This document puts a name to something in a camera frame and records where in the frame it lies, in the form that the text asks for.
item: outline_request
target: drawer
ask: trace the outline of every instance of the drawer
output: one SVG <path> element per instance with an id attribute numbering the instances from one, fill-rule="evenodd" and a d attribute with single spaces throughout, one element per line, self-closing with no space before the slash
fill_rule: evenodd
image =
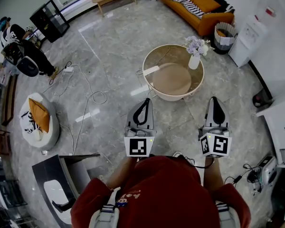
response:
<path id="1" fill-rule="evenodd" d="M 264 114 L 275 148 L 285 149 L 285 102 Z"/>

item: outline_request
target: black display stand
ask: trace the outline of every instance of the black display stand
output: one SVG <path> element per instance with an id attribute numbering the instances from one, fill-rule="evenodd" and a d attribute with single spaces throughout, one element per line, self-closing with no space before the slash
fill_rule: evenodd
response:
<path id="1" fill-rule="evenodd" d="M 53 0 L 41 6 L 29 19 L 51 43 L 70 27 Z"/>

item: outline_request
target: trash can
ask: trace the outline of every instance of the trash can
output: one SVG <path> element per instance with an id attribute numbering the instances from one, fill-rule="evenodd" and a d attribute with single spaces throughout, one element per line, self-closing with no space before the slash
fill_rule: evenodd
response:
<path id="1" fill-rule="evenodd" d="M 211 40 L 211 46 L 215 49 L 214 51 L 218 54 L 226 54 L 231 49 L 237 32 L 234 27 L 230 24 L 221 22 L 214 28 L 214 36 Z"/>

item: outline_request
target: round coffee table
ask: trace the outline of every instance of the round coffee table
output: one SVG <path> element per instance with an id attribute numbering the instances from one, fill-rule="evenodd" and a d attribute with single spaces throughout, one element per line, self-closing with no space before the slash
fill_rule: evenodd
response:
<path id="1" fill-rule="evenodd" d="M 177 101 L 193 94 L 204 79 L 200 61 L 196 69 L 189 68 L 191 54 L 179 45 L 164 45 L 153 49 L 143 62 L 142 74 L 147 84 L 162 99 Z"/>

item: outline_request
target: black cable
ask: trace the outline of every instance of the black cable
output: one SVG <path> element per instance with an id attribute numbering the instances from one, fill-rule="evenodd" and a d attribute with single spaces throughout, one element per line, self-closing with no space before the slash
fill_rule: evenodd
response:
<path id="1" fill-rule="evenodd" d="M 34 43 L 34 46 L 36 46 L 36 44 L 37 44 L 38 41 L 39 41 L 39 36 L 38 36 L 38 33 L 35 32 L 35 31 L 33 31 L 33 35 L 37 37 L 37 40 L 36 40 L 35 43 Z"/>
<path id="2" fill-rule="evenodd" d="M 251 167 L 251 165 L 249 165 L 249 164 L 244 164 L 243 165 L 243 168 L 244 169 L 248 169 L 247 171 L 245 171 L 243 174 L 241 174 L 241 175 L 239 175 L 239 176 L 237 176 L 236 178 L 233 178 L 233 177 L 227 177 L 226 179 L 225 179 L 225 181 L 224 181 L 224 184 L 226 184 L 226 181 L 227 181 L 227 179 L 228 178 L 232 178 L 233 179 L 233 183 L 232 183 L 232 185 L 235 185 L 235 187 L 237 186 L 237 183 L 242 179 L 242 177 L 247 173 L 247 172 L 250 172 L 250 171 L 253 171 L 253 172 L 255 172 L 255 182 L 251 182 L 251 181 L 249 181 L 249 179 L 247 179 L 247 181 L 248 182 L 250 182 L 250 183 L 256 183 L 257 181 L 259 181 L 258 180 L 258 177 L 257 177 L 257 172 L 255 171 L 255 169 L 256 168 L 259 168 L 259 170 L 261 171 L 262 169 L 261 169 L 261 167 L 259 167 L 259 166 L 255 166 L 255 167 Z"/>
<path id="3" fill-rule="evenodd" d="M 61 71 L 63 71 L 64 69 L 66 69 L 66 68 L 68 67 L 68 63 L 70 63 L 70 65 L 69 65 L 69 66 L 71 66 L 71 65 L 72 65 L 72 62 L 71 62 L 71 61 L 68 61 L 68 62 L 66 63 L 66 65 L 65 65 L 65 67 L 64 67 L 63 69 L 61 69 L 61 70 L 57 73 L 57 75 L 58 75 L 58 74 L 60 74 L 60 73 L 61 73 Z M 53 80 L 53 79 L 51 79 L 51 80 L 49 81 L 49 85 L 51 86 L 53 83 L 54 83 L 54 80 Z"/>
<path id="4" fill-rule="evenodd" d="M 225 181 L 224 181 L 224 185 L 226 184 L 226 181 L 227 181 L 228 178 L 232 178 L 233 181 L 235 180 L 233 177 L 227 177 L 227 178 L 225 179 Z"/>
<path id="5" fill-rule="evenodd" d="M 185 157 L 185 159 L 186 159 L 186 160 L 194 161 L 193 166 L 194 166 L 195 168 L 201 168 L 201 169 L 207 169 L 207 168 L 209 168 L 209 167 L 214 163 L 214 158 L 212 158 L 211 164 L 209 164 L 209 165 L 207 165 L 207 166 L 196 166 L 194 159 L 191 159 L 191 158 L 188 158 L 188 157 Z"/>

